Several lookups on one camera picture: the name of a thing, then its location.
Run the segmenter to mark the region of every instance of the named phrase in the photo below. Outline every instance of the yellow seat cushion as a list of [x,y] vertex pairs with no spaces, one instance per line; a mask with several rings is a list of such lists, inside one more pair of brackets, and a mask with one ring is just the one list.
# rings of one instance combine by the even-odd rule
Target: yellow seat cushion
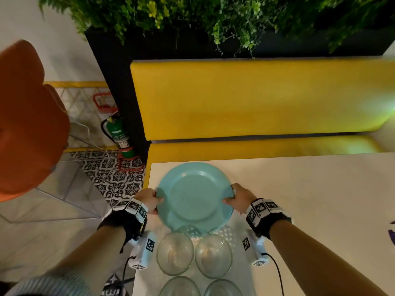
[[133,62],[148,140],[365,132],[395,107],[395,61]]
[[153,163],[365,154],[382,151],[373,139],[360,135],[151,144],[143,187],[148,187]]

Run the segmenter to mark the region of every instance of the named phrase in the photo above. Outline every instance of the fire extinguisher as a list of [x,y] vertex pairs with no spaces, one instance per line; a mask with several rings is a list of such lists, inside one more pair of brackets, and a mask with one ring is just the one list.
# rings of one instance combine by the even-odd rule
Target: fire extinguisher
[[133,147],[129,144],[129,136],[126,134],[120,117],[114,118],[114,116],[110,116],[109,119],[101,122],[100,127],[103,133],[120,149],[124,158],[133,158],[135,156]]

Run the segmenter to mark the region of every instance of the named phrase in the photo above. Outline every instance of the blue plate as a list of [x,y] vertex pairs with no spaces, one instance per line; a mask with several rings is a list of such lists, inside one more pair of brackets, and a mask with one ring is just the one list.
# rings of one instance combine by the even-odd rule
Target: blue plate
[[193,225],[203,235],[221,228],[233,208],[222,202],[233,197],[226,175],[213,165],[192,162],[170,170],[161,180],[157,194],[159,217],[171,230]]

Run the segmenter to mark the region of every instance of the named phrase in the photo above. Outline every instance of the white table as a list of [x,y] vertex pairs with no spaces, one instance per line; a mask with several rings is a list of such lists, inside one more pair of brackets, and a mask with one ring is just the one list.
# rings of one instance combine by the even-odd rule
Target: white table
[[[257,197],[274,199],[288,211],[295,225],[365,274],[389,295],[395,294],[395,246],[388,229],[395,220],[395,153],[206,161],[220,168],[232,183],[249,188]],[[178,163],[151,166],[149,187]],[[245,215],[229,220],[234,233],[246,227]],[[147,229],[158,241],[170,230],[156,216]],[[280,296],[273,262],[262,267],[243,263],[243,249],[236,245],[238,259],[230,274],[244,296]],[[270,241],[265,243],[279,265],[286,296],[304,295]],[[194,263],[183,274],[198,284],[201,294],[212,281],[196,270]],[[157,296],[170,277],[153,259],[136,272],[133,296]]]

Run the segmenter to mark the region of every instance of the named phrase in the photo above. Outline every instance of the planter box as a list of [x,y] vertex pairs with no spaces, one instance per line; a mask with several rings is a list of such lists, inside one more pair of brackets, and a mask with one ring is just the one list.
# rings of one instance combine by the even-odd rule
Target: planter box
[[113,94],[131,142],[146,162],[150,141],[145,139],[130,64],[133,60],[152,59],[213,59],[213,58],[284,58],[284,57],[344,57],[380,56],[395,40],[395,29],[363,30],[348,37],[332,54],[328,51],[325,31],[311,37],[293,39],[265,32],[252,55],[239,51],[239,41],[228,39],[220,45],[221,52],[205,32],[195,30],[146,31],[132,28],[126,34],[125,45],[112,33],[89,29],[86,38]]

